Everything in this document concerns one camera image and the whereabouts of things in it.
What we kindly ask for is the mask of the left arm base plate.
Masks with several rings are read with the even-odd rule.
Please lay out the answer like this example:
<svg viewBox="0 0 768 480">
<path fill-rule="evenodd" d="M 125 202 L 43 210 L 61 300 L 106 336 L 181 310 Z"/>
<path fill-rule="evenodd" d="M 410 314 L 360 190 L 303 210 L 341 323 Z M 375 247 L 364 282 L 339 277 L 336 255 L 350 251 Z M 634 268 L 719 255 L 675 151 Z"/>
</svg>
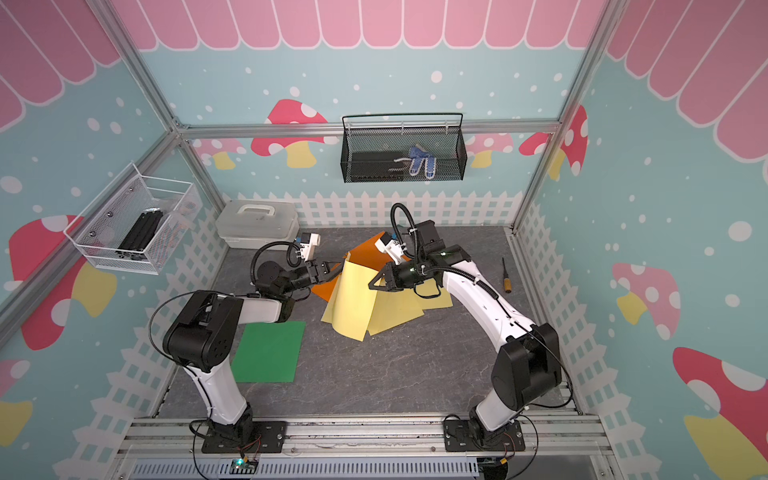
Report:
<svg viewBox="0 0 768 480">
<path fill-rule="evenodd" d="M 214 423 L 206 434 L 205 454 L 281 453 L 288 424 L 285 421 L 246 419 L 237 425 Z"/>
</svg>

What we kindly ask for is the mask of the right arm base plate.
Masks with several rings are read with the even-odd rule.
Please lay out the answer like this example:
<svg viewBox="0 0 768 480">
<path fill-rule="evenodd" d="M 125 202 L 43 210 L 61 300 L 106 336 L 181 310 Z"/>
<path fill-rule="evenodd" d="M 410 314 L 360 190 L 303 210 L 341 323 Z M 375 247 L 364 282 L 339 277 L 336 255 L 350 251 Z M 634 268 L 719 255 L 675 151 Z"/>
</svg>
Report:
<svg viewBox="0 0 768 480">
<path fill-rule="evenodd" d="M 442 430 L 447 452 L 517 453 L 526 449 L 518 422 L 506 423 L 497 430 L 487 431 L 479 421 L 449 415 L 442 420 Z"/>
</svg>

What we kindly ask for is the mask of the yellow paper sheet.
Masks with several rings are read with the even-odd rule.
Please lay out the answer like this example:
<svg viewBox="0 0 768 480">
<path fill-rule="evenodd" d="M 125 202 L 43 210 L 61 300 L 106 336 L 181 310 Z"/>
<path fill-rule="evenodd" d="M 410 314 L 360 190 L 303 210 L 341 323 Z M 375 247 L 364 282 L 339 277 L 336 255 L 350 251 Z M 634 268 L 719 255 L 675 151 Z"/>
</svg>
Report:
<svg viewBox="0 0 768 480">
<path fill-rule="evenodd" d="M 342 336 L 363 341 L 377 294 L 368 288 L 368 283 L 378 272 L 352 263 L 347 257 L 340 273 L 342 279 L 337 282 L 321 321 Z"/>
<path fill-rule="evenodd" d="M 367 331 L 376 335 L 424 315 L 412 291 L 378 292 Z"/>
<path fill-rule="evenodd" d="M 422 310 L 445 309 L 453 306 L 451 294 L 439 287 L 434 279 L 419 285 L 417 295 Z"/>
</svg>

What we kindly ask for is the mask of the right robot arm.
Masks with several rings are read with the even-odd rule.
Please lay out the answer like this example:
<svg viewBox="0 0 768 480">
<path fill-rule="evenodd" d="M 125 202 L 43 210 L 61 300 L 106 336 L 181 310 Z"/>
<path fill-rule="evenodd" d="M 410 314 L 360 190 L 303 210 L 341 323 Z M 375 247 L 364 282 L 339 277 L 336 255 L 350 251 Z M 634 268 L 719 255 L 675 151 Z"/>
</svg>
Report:
<svg viewBox="0 0 768 480">
<path fill-rule="evenodd" d="M 559 337 L 517 311 L 482 275 L 460 246 L 447 246 L 435 223 L 420 223 L 402 203 L 390 209 L 391 235 L 377 242 L 390 261 L 368 283 L 374 291 L 401 292 L 434 281 L 469 312 L 496 351 L 491 390 L 467 420 L 469 440 L 482 450 L 508 440 L 508 428 L 527 406 L 558 387 L 566 372 Z"/>
</svg>

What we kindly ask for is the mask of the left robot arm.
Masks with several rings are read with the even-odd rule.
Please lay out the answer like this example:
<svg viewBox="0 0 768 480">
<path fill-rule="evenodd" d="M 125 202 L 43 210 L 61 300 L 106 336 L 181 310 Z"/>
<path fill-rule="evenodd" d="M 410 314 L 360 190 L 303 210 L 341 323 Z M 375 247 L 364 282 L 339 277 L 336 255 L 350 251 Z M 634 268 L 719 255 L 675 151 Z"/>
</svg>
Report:
<svg viewBox="0 0 768 480">
<path fill-rule="evenodd" d="M 251 259 L 251 293 L 214 290 L 187 292 L 189 298 L 155 350 L 185 370 L 196 384 L 206 408 L 205 434 L 193 434 L 206 445 L 245 453 L 265 440 L 266 429 L 253 420 L 251 405 L 237 387 L 230 354 L 237 329 L 246 324 L 287 321 L 297 291 L 309 292 L 341 273 L 338 262 L 318 261 L 317 233 L 294 241 L 273 241 Z"/>
</svg>

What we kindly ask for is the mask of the green paper sheet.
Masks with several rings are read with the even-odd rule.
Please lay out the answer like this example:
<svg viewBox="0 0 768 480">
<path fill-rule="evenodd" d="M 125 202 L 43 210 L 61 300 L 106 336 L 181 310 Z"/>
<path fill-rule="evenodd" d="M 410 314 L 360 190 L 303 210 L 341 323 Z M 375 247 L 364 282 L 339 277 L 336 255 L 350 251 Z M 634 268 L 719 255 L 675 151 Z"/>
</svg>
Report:
<svg viewBox="0 0 768 480">
<path fill-rule="evenodd" d="M 245 327 L 231 363 L 238 383 L 292 383 L 304 322 L 252 323 Z"/>
</svg>

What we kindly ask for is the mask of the yellow paper sheet bottom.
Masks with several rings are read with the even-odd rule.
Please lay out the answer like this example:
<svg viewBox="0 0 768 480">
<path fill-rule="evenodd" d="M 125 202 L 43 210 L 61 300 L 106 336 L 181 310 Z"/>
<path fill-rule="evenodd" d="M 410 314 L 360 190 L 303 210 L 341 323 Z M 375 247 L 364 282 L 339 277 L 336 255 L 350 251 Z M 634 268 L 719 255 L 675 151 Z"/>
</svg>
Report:
<svg viewBox="0 0 768 480">
<path fill-rule="evenodd" d="M 424 315 L 412 291 L 378 292 L 367 331 L 376 335 Z"/>
</svg>

